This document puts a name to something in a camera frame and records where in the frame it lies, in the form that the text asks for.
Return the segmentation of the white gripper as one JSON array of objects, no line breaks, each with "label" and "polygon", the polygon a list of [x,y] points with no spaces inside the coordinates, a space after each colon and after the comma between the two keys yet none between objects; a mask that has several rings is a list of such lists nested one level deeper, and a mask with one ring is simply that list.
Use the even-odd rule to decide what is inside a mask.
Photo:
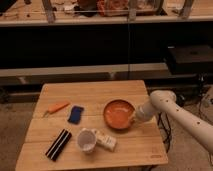
[{"label": "white gripper", "polygon": [[135,121],[148,122],[156,114],[157,110],[150,102],[139,105],[133,115]]}]

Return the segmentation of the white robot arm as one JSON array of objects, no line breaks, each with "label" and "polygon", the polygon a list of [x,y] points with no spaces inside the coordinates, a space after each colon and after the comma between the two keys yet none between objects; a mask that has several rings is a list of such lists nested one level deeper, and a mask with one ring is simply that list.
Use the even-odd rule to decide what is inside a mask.
[{"label": "white robot arm", "polygon": [[173,91],[153,91],[148,100],[136,108],[133,118],[135,121],[147,122],[159,112],[170,115],[213,155],[213,125],[180,107],[176,103],[176,94]]}]

